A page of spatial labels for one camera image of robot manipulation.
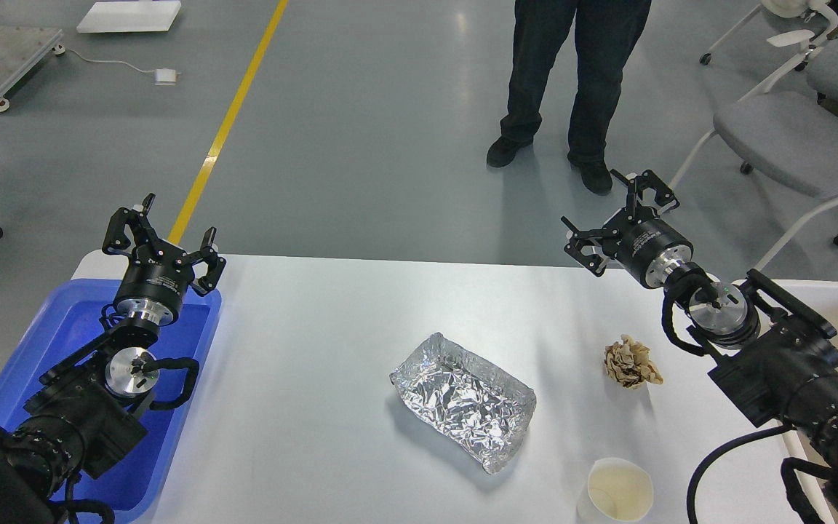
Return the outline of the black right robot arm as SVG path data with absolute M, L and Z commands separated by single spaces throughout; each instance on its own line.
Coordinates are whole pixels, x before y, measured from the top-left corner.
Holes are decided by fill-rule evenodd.
M 688 520 L 705 471 L 741 445 L 796 430 L 822 464 L 781 462 L 787 500 L 802 522 L 819 523 L 798 473 L 823 480 L 838 511 L 838 349 L 835 327 L 758 269 L 742 283 L 715 281 L 693 261 L 694 247 L 661 213 L 679 202 L 652 170 L 612 176 L 626 187 L 626 204 L 601 228 L 579 229 L 567 218 L 565 252 L 594 276 L 618 262 L 642 287 L 663 290 L 661 324 L 671 344 L 715 361 L 709 378 L 756 427 L 720 445 L 695 468 L 686 494 Z

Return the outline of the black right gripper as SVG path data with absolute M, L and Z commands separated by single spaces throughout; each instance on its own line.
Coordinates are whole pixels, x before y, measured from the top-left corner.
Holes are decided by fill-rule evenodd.
M 608 220 L 608 227 L 599 229 L 576 228 L 562 216 L 568 229 L 563 251 L 595 277 L 602 277 L 614 259 L 643 287 L 662 287 L 669 275 L 689 264 L 694 255 L 692 243 L 661 219 L 681 203 L 652 170 L 638 175 L 610 172 L 626 187 L 624 208 Z

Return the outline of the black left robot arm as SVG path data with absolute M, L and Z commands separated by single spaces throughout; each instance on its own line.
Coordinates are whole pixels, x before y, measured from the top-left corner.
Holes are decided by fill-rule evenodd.
M 100 312 L 103 331 L 40 375 L 26 421 L 0 427 L 0 523 L 76 523 L 82 513 L 113 523 L 109 504 L 74 498 L 74 486 L 116 467 L 147 437 L 146 412 L 177 409 L 195 392 L 196 358 L 159 358 L 150 348 L 180 318 L 188 291 L 215 290 L 226 260 L 216 228 L 193 252 L 157 235 L 153 200 L 117 209 L 108 223 L 103 252 L 126 256 L 127 268 Z

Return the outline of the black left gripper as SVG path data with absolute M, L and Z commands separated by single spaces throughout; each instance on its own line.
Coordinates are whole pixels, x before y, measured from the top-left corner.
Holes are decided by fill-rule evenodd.
M 189 288 L 199 296 L 216 289 L 227 262 L 217 252 L 215 226 L 206 230 L 196 251 L 181 252 L 174 258 L 161 255 L 161 239 L 148 219 L 155 198 L 156 194 L 149 193 L 139 207 L 120 207 L 113 213 L 102 252 L 129 259 L 113 300 L 114 309 L 127 317 L 166 326 L 180 317 Z

